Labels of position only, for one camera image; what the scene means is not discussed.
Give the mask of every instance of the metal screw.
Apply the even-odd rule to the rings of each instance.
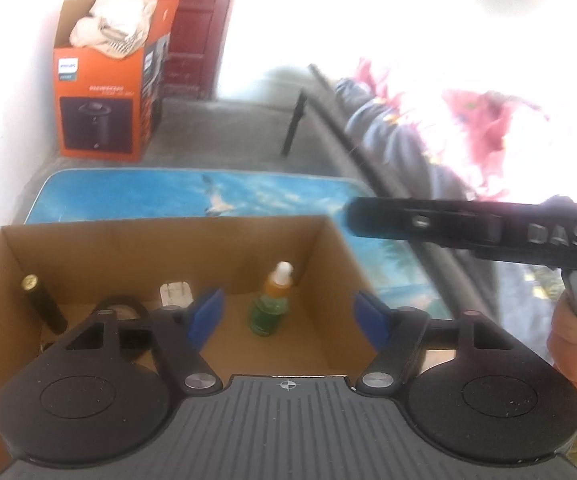
[[[211,374],[191,374],[184,380],[184,384],[194,390],[205,390],[213,386],[216,382],[216,378]]]
[[[384,372],[371,372],[362,378],[362,382],[371,388],[386,388],[393,384],[393,378]]]
[[[427,216],[416,215],[413,217],[413,225],[419,229],[426,229],[431,225],[431,220]]]

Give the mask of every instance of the white dropper cap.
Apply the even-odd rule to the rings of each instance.
[[[293,266],[288,262],[280,262],[270,276],[270,280],[278,286],[288,286],[291,284],[291,273]]]

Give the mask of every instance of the blue mat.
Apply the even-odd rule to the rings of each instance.
[[[341,178],[198,170],[65,170],[40,191],[27,223],[182,216],[331,216],[377,295],[396,308],[412,305],[450,318],[408,245],[352,236],[344,205],[370,196]]]

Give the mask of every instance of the ribbed black plate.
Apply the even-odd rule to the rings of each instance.
[[[223,392],[184,401],[149,445],[112,463],[56,470],[16,461],[1,480],[569,480],[562,457],[514,467],[442,454],[388,399],[344,378],[235,377]]]

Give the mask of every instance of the blue gripper pad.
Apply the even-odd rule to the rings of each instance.
[[[188,308],[187,338],[195,351],[200,351],[211,337],[224,313],[224,291],[221,288],[211,290],[194,301]]]
[[[369,292],[360,290],[355,297],[355,322],[376,351],[386,346],[391,336],[391,309]]]

